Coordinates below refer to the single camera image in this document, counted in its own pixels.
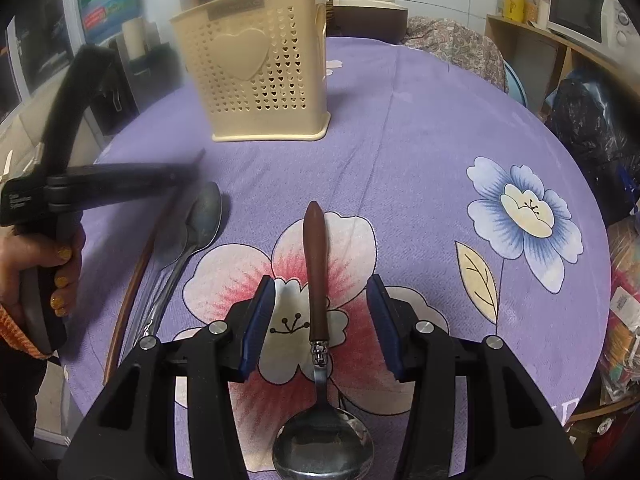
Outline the orange sleeved left forearm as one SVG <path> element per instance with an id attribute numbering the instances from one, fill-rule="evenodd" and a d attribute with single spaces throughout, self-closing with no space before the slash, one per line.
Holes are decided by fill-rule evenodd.
<path id="1" fill-rule="evenodd" d="M 47 357 L 1 307 L 1 401 L 12 415 L 35 414 L 47 366 Z"/>

